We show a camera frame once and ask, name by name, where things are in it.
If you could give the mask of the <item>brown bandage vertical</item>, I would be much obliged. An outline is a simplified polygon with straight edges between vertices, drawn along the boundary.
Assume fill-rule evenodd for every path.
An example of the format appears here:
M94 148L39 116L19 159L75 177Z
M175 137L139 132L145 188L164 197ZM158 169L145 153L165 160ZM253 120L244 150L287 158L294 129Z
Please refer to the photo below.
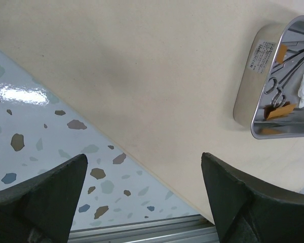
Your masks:
M270 107L269 109L267 109L264 118L266 120L271 120L271 119L287 116L295 109L295 107L296 104L287 104L278 108Z

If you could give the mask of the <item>steel instrument tray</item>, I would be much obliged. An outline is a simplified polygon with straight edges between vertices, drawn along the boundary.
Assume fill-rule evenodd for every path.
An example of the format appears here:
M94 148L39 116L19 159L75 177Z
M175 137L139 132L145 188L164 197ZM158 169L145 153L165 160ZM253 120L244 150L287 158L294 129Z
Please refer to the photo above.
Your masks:
M234 120L250 129L256 139L304 137L304 107L299 108L298 89L304 73L304 64L294 73L284 88L266 95L273 83L271 74L282 67L276 62L280 44L287 46L284 62L304 50L304 16L289 23L264 26L256 34L234 105ZM287 116L266 120L267 109L296 104Z

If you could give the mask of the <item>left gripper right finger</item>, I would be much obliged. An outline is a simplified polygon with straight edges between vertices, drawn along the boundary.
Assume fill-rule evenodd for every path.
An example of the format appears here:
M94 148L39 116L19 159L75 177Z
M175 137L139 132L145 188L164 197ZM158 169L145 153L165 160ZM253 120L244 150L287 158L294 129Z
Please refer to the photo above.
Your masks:
M304 242L304 195L242 172L210 153L201 168L220 242Z

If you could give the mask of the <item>brown bandage horizontal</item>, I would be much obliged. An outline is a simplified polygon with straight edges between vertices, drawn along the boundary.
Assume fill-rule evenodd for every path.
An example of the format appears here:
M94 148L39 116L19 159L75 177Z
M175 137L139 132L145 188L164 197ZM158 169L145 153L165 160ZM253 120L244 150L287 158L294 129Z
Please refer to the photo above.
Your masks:
M286 45L280 44L279 49L278 49L278 53L277 53L277 56L276 56L276 62L278 64L283 64L285 55L287 53L287 49L288 48L287 48Z

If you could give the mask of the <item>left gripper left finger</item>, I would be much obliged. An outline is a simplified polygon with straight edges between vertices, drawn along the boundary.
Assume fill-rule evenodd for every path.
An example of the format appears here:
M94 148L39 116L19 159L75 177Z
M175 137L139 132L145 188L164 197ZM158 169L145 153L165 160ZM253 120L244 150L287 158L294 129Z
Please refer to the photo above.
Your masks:
M67 242L88 160L79 154L0 191L0 242Z

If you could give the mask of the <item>beige cloth mat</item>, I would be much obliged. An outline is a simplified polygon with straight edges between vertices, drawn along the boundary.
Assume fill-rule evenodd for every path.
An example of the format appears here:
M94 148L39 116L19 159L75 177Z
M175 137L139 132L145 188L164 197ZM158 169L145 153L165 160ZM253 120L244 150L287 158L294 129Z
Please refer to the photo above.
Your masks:
M299 15L304 1L0 1L0 50L210 218L203 152L304 187L304 138L233 119L256 33Z

